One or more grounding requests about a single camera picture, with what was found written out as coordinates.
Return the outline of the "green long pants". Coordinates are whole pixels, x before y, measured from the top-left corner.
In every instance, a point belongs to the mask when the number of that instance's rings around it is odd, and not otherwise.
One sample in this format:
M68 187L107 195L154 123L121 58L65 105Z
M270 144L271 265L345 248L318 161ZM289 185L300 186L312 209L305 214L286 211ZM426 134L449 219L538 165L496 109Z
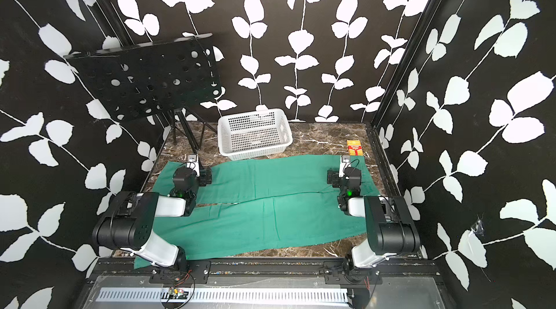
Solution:
M189 260L305 247L366 233L338 207L327 172L340 157L303 155L228 161L212 169L190 216L156 218L153 230Z

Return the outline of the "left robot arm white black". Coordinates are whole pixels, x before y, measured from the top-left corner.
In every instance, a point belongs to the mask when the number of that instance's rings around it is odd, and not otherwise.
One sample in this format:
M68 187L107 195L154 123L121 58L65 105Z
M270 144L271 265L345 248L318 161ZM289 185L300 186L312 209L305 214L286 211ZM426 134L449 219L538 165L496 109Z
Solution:
M183 164L172 181L175 187L170 195L119 192L95 225L93 244L133 253L153 266L189 271L184 249L157 235L153 224L156 217L190 216L199 188L211 184L211 169Z

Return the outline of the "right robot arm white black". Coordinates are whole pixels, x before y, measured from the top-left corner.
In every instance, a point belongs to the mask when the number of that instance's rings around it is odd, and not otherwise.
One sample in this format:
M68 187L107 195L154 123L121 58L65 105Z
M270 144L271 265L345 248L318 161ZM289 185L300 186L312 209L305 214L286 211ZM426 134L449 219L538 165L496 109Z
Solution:
M421 238L404 198L363 196L362 171L353 167L328 170L327 183L340 190L339 209L366 222L367 238L346 256L347 269L373 268L394 256L419 250Z

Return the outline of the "yellow red small box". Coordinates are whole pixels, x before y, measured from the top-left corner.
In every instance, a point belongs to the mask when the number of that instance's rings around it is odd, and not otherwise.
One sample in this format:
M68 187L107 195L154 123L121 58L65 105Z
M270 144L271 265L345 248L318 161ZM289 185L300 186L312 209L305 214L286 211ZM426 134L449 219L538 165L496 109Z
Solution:
M347 149L350 156L363 156L364 151L360 140L348 140Z

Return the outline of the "white plastic basket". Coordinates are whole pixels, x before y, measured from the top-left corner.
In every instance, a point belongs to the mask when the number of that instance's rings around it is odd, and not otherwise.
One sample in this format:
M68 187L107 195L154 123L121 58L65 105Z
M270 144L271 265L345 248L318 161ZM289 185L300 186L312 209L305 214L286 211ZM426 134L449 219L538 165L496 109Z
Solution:
M282 109L223 116L217 125L220 154L232 161L282 153L293 143Z

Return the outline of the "black perforated music stand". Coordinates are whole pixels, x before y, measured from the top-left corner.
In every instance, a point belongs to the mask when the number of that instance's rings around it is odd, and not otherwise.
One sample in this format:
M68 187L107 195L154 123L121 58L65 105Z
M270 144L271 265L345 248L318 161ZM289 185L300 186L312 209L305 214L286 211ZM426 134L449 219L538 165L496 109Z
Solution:
M210 34L65 57L93 100L89 114L117 125L192 109L222 94Z

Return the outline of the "small green circuit board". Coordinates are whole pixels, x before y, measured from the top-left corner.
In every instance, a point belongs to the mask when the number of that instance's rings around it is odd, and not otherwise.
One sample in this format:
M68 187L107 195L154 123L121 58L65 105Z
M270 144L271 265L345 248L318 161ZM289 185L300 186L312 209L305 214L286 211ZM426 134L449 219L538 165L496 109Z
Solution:
M170 287L163 291L161 300L165 303L185 302L189 298L190 288Z

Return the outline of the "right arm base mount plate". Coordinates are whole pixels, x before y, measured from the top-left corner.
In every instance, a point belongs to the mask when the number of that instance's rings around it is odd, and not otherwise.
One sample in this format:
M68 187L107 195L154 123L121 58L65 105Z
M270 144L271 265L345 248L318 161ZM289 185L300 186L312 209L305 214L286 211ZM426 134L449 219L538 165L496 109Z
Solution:
M375 268L356 268L345 258L324 261L319 274L327 284L366 286L381 281L380 271Z

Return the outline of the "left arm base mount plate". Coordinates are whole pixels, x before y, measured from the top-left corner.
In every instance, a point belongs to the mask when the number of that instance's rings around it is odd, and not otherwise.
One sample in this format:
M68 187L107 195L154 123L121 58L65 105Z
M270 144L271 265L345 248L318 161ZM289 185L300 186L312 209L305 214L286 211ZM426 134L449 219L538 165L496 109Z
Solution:
M150 284L173 285L179 284L205 284L209 277L210 261L188 261L186 270L156 267L150 277Z

